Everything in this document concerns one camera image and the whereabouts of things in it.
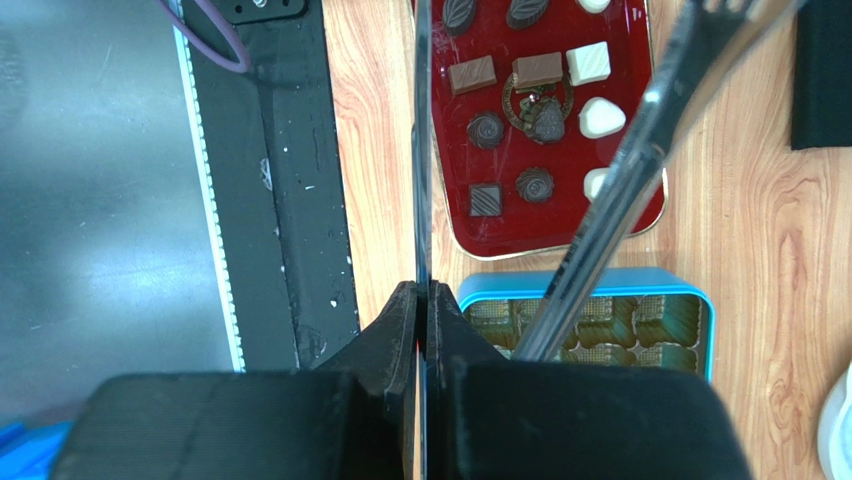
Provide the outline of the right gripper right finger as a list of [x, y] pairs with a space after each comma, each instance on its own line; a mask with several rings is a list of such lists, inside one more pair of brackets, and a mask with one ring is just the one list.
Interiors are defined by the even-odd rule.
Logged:
[[453, 367], [462, 366], [462, 386], [485, 397], [505, 388], [498, 384], [506, 359], [464, 317], [450, 287], [434, 281], [425, 320], [425, 395], [437, 400], [452, 383]]

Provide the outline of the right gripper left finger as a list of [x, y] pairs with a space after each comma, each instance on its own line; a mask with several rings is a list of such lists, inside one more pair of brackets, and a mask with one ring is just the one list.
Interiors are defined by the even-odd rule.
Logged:
[[414, 358], [417, 307], [417, 284], [399, 283], [372, 323], [316, 369], [351, 373], [375, 398], [401, 396]]

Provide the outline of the white cone chocolate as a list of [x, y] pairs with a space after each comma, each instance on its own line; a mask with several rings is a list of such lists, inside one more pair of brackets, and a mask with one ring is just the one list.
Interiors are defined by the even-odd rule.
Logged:
[[626, 120], [626, 114], [618, 105], [603, 97], [593, 97], [579, 113], [579, 128], [585, 138], [599, 139], [622, 130]]
[[583, 180], [583, 192], [589, 202], [593, 202], [602, 188], [609, 168], [596, 168], [590, 170]]

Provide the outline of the white square chocolate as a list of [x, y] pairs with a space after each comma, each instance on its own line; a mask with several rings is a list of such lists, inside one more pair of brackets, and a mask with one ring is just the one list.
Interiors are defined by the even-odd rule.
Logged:
[[577, 87], [606, 80], [611, 74], [606, 41], [570, 49], [565, 53], [570, 83]]

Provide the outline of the white round swirl chocolate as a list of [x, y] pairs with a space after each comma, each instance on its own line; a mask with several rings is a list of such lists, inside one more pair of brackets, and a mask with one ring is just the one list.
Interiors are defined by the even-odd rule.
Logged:
[[610, 0], [577, 0], [577, 3], [590, 14], [601, 14], [608, 8]]

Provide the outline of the metal tongs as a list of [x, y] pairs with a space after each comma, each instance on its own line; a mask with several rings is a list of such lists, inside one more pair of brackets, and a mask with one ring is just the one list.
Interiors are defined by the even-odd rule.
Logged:
[[426, 479], [747, 479], [731, 421], [708, 383], [666, 369], [593, 367], [554, 357], [683, 137], [726, 78], [796, 1], [684, 4], [655, 77], [609, 174], [526, 329], [500, 367], [496, 397], [462, 386], [425, 395], [425, 320], [432, 279], [431, 3], [413, 7], [414, 180], [422, 475]]

